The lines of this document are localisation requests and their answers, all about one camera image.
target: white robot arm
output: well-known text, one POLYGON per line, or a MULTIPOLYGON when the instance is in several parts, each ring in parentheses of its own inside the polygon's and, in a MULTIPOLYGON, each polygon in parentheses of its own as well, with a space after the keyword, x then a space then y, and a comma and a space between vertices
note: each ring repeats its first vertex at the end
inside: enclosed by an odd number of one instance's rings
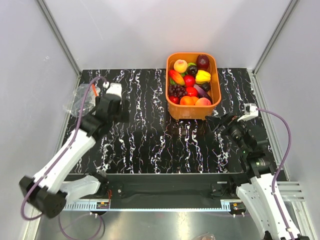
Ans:
POLYGON ((51 161, 32 178, 24 176, 20 180, 20 188, 26 196, 31 187, 43 178, 28 198, 28 202, 48 218, 56 217, 69 202, 87 195, 103 196, 107 193, 107 179, 103 174, 96 173, 76 181, 63 182, 79 159, 109 132, 114 121, 126 121, 124 118, 127 113, 123 110, 121 94, 121 84, 111 83, 104 95, 96 97, 94 109, 83 117, 77 133, 76 130, 72 131, 51 161))
POLYGON ((240 162, 247 180, 234 180, 231 191, 234 191, 248 209, 261 239, 309 240, 307 236, 301 236, 292 221, 277 182, 275 191, 272 191, 276 171, 264 154, 264 144, 267 142, 265 139, 257 140, 253 129, 247 129, 245 124, 245 121, 259 115, 257 106, 252 103, 245 104, 244 111, 244 115, 240 117, 228 113, 221 118, 206 118, 214 132, 230 136, 241 150, 240 162), (288 227, 281 213, 285 216, 288 227))

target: plastic bag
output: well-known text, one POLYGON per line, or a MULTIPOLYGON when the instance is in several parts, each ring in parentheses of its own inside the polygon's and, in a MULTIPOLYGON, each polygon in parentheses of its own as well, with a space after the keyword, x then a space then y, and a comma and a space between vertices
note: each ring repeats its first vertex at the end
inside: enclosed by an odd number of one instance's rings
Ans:
MULTIPOLYGON (((76 117, 76 118, 79 117, 81 103, 83 101, 83 97, 88 87, 89 87, 89 84, 86 84, 86 83, 80 84, 76 89, 76 91, 73 93, 73 96, 74 96, 73 104, 72 102, 70 102, 69 104, 66 104, 63 106, 66 112, 70 113, 73 117, 76 117)), ((95 89, 96 89, 96 93, 99 94, 101 91, 100 88, 96 86, 95 89)), ((93 91, 93 88, 90 87, 88 95, 86 96, 84 101, 82 116, 85 116, 86 114, 88 114, 95 107, 95 105, 96 105, 96 96, 93 91)))
POLYGON ((216 240, 215 236, 212 233, 205 233, 200 236, 196 236, 192 240, 216 240))

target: orange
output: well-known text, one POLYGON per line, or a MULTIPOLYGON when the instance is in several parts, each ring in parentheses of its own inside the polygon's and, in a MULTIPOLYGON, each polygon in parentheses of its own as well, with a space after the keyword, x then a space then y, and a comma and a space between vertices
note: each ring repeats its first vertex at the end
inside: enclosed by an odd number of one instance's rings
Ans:
POLYGON ((199 100, 199 98, 197 98, 196 96, 192 96, 191 98, 193 100, 193 104, 196 104, 196 102, 199 100))
POLYGON ((180 105, 195 105, 191 96, 184 96, 180 100, 180 105))

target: table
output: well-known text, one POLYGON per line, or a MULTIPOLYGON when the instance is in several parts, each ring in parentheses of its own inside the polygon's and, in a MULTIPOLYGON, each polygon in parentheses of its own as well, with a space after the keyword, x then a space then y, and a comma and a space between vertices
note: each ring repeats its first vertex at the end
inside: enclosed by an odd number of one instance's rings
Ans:
MULTIPOLYGON (((130 122, 115 124, 110 133, 98 141, 71 171, 103 170, 108 174, 239 173, 237 146, 226 136, 212 133, 205 121, 175 120, 167 108, 165 69, 96 69, 84 70, 80 84, 96 76, 121 83, 130 102, 130 122)), ((212 113, 243 114, 245 103, 257 103, 245 68, 218 68, 221 102, 212 113)), ((102 87, 102 81, 96 84, 102 87)), ((64 141, 75 128, 76 118, 69 119, 64 141)), ((262 118, 248 125, 261 126, 262 118)), ((267 157, 275 164, 270 145, 267 157)))

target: orange basket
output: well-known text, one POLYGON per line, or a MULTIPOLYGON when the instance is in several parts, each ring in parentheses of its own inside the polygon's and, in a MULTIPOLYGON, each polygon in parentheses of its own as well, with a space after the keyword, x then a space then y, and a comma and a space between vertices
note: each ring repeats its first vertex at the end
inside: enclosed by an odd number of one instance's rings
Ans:
POLYGON ((221 101, 221 91, 218 78, 218 71, 216 60, 214 57, 203 52, 177 52, 168 57, 166 61, 166 75, 165 75, 165 97, 168 102, 168 111, 170 115, 176 119, 202 119, 205 120, 206 116, 211 116, 215 107, 221 101), (169 76, 168 71, 174 69, 174 64, 177 60, 185 60, 187 63, 195 63, 198 55, 207 55, 210 61, 210 66, 207 72, 211 74, 211 90, 208 92, 212 98, 213 104, 208 106, 190 106, 190 105, 178 105, 169 100, 169 76))

